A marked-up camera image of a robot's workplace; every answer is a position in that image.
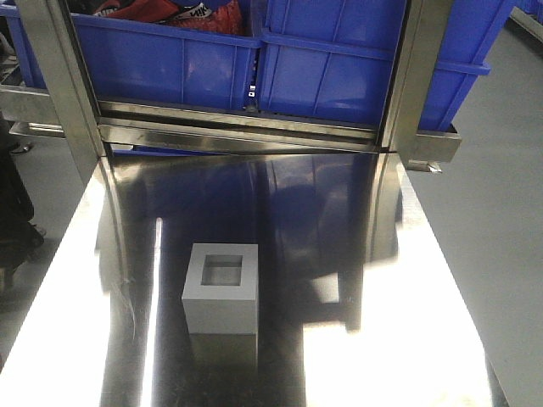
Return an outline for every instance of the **hollow square block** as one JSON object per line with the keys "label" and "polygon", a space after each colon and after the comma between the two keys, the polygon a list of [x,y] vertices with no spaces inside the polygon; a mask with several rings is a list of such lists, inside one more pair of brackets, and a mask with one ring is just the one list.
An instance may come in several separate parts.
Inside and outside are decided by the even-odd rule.
{"label": "hollow square block", "polygon": [[190,333],[256,334],[258,245],[193,244],[182,302]]}

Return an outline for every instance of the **stainless steel table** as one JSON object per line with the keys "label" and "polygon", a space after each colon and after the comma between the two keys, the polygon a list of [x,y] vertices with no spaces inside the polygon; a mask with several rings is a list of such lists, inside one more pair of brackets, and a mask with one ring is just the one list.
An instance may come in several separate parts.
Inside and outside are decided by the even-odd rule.
{"label": "stainless steel table", "polygon": [[[0,403],[501,405],[399,162],[100,163],[0,375]],[[193,243],[259,245],[258,335],[189,334]]]}

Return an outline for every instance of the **gray floor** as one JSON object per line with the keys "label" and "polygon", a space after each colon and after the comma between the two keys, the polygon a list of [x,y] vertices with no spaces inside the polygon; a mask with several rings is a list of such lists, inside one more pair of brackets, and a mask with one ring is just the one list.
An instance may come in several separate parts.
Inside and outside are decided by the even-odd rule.
{"label": "gray floor", "polygon": [[410,177],[510,405],[541,407],[543,47],[507,28],[454,121],[454,161]]}

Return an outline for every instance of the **stainless steel frame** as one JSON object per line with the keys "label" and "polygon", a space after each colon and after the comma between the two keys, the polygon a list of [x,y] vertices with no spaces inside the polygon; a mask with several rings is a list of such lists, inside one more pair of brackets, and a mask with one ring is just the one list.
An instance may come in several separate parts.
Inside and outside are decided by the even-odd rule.
{"label": "stainless steel frame", "polygon": [[417,132],[452,1],[407,2],[380,129],[138,101],[97,102],[65,0],[17,0],[48,93],[0,86],[0,108],[8,120],[62,125],[84,180],[106,155],[108,142],[236,153],[398,152],[405,165],[428,170],[430,162],[451,160],[461,141],[454,132]]}
{"label": "stainless steel frame", "polygon": [[523,10],[515,7],[511,13],[511,18],[522,26],[532,36],[543,42],[543,25],[532,19]]}
{"label": "stainless steel frame", "polygon": [[18,0],[28,36],[81,179],[91,177],[105,148],[98,105],[65,0]]}

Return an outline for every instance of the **blue plastic crate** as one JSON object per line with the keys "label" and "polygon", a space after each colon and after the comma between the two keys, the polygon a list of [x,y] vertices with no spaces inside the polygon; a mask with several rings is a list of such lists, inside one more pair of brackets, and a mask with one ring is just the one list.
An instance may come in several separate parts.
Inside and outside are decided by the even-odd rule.
{"label": "blue plastic crate", "polygon": [[517,0],[517,7],[523,10],[526,14],[537,14],[537,0]]}
{"label": "blue plastic crate", "polygon": [[132,150],[114,150],[115,156],[151,156],[151,157],[193,157],[202,155],[221,155],[204,151],[180,150],[177,148],[157,148],[134,146]]}
{"label": "blue plastic crate", "polygon": [[477,78],[489,73],[490,66],[486,63],[438,62],[418,127],[430,131],[448,131]]}
{"label": "blue plastic crate", "polygon": [[[378,125],[392,70],[392,52],[303,40],[264,29],[258,100],[280,114]],[[420,127],[446,131],[486,64],[437,63]]]}
{"label": "blue plastic crate", "polygon": [[[439,58],[482,63],[516,1],[456,0]],[[274,34],[394,50],[405,6],[406,0],[270,0],[266,27]]]}
{"label": "blue plastic crate", "polygon": [[482,64],[517,0],[456,0],[439,59]]}
{"label": "blue plastic crate", "polygon": [[[245,13],[248,1],[240,2],[245,4]],[[0,5],[0,15],[7,18],[26,85],[45,88],[13,0]],[[94,90],[100,97],[219,109],[242,109],[249,102],[259,38],[72,16]]]}
{"label": "blue plastic crate", "polygon": [[538,0],[537,5],[537,20],[543,24],[543,0]]}
{"label": "blue plastic crate", "polygon": [[406,0],[269,0],[274,34],[394,50]]}

